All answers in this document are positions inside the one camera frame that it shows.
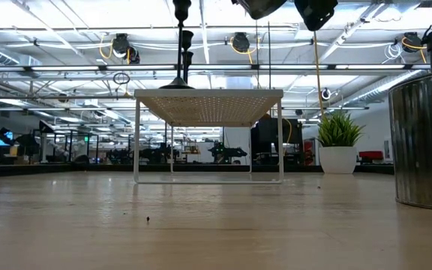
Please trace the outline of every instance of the red object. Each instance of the red object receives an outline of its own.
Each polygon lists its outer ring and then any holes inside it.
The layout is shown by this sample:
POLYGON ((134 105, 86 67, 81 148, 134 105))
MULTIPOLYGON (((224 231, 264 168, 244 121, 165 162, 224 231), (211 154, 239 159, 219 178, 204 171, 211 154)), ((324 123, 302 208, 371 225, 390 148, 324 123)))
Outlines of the red object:
POLYGON ((383 160, 383 151, 361 151, 359 152, 360 158, 366 158, 368 160, 377 161, 383 160))

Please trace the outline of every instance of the potted plant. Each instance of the potted plant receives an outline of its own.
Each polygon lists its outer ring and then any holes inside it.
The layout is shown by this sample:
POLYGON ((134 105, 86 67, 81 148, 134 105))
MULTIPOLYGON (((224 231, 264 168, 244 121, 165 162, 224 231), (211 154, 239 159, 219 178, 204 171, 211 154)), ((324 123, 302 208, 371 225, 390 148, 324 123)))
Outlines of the potted plant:
POLYGON ((319 124, 319 161, 325 173, 353 173, 356 167, 355 143, 364 126, 354 124, 350 115, 336 112, 319 124))

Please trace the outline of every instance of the desk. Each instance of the desk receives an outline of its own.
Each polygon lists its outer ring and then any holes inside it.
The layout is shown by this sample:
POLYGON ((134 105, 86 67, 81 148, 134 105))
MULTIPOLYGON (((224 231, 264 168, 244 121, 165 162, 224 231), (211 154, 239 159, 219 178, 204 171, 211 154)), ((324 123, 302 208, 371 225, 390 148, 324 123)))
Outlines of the desk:
MULTIPOLYGON (((173 131, 174 127, 247 127, 248 130, 277 104, 278 149, 283 152, 283 124, 281 117, 281 98, 283 90, 275 89, 137 89, 136 115, 134 129, 134 181, 140 184, 140 111, 145 104, 159 118, 171 125, 171 173, 173 170, 173 131)), ((280 184, 284 177, 283 155, 280 155, 279 181, 238 181, 231 184, 280 184)), ((217 181, 210 184, 228 184, 217 181)))

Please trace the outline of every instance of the hanging wire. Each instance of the hanging wire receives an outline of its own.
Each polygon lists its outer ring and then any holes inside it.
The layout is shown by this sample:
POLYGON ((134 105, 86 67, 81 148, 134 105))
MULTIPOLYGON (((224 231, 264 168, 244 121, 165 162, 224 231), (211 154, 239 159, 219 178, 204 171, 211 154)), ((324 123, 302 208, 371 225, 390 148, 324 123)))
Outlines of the hanging wire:
MULTIPOLYGON (((258 20, 256 20, 256 64, 260 64, 260 39, 258 38, 258 20)), ((258 89, 260 88, 260 69, 257 70, 256 81, 258 82, 258 89)))
POLYGON ((271 89, 271 27, 269 26, 268 21, 268 45, 269 45, 269 89, 271 89))
POLYGON ((316 36, 316 32, 313 33, 314 36, 314 61, 316 62, 316 78, 318 82, 318 98, 319 98, 319 110, 321 111, 321 117, 324 116, 324 108, 323 108, 323 96, 321 95, 321 81, 320 81, 320 60, 318 57, 318 40, 316 36))

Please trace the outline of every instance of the perforated tabletop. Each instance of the perforated tabletop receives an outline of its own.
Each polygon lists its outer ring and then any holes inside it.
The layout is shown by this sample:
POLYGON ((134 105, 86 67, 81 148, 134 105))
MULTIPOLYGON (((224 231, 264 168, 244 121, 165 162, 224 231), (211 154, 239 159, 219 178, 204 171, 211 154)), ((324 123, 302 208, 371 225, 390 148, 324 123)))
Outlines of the perforated tabletop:
POLYGON ((178 127, 250 127, 282 97, 275 89, 138 89, 134 97, 178 127))

